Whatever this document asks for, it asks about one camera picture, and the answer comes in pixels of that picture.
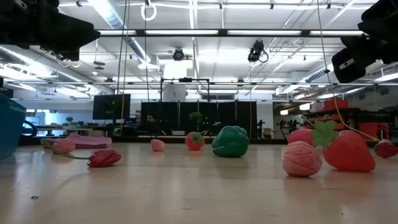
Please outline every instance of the floor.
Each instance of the floor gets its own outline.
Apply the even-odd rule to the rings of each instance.
[[[312,178],[288,177],[283,146],[252,145],[237,159],[210,145],[189,152],[168,144],[114,144],[117,166],[20,147],[0,161],[0,223],[395,223],[398,158],[376,158],[373,173],[324,163]],[[76,154],[89,155],[89,151]]]

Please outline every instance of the blue container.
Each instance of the blue container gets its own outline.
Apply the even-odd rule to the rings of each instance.
[[[17,150],[26,108],[0,94],[0,159]]]

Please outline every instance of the monitor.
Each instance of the monitor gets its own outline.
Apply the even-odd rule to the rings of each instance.
[[[130,94],[94,96],[93,119],[130,118]]]

